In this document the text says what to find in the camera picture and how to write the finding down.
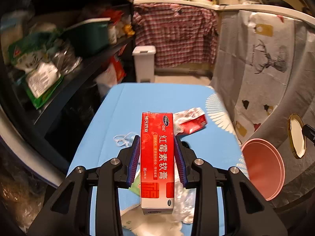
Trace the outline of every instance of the green plastic container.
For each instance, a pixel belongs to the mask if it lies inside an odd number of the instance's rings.
[[[70,40],[76,56],[89,57],[109,45],[108,22],[111,18],[92,18],[70,26],[62,34]]]

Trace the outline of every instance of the trash can lid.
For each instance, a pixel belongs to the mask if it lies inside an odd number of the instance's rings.
[[[133,56],[142,56],[142,55],[153,55],[157,52],[155,46],[137,46],[134,48],[132,55]]]

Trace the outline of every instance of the gold-framed lid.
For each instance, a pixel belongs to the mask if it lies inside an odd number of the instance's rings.
[[[288,120],[288,136],[291,151],[296,159],[301,159],[305,155],[307,138],[302,134],[304,124],[302,118],[293,113]]]

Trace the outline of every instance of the white curved edge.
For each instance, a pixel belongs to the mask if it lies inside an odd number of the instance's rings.
[[[0,106],[0,135],[10,151],[26,166],[26,169],[47,184],[58,187],[66,178],[57,168],[39,155],[21,137]]]
[[[199,2],[192,2],[186,0],[134,0],[133,4],[141,4],[141,3],[176,3],[176,4],[183,4],[183,5],[190,5],[190,6],[197,6],[206,9],[212,9],[217,11],[220,6],[216,4],[204,4]]]
[[[134,0],[135,5],[141,3],[176,3],[183,5],[196,6],[206,9],[212,9],[214,11],[253,11],[253,12],[265,12],[275,15],[281,15],[289,18],[298,19],[304,21],[311,27],[315,28],[315,18],[307,15],[301,11],[296,11],[284,7],[265,5],[265,4],[235,4],[235,5],[209,5],[198,2],[186,1],[186,0]]]

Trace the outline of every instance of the plaid cloth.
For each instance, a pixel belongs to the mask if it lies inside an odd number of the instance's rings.
[[[217,49],[215,11],[167,3],[134,7],[136,45],[154,45],[156,67],[214,63]]]

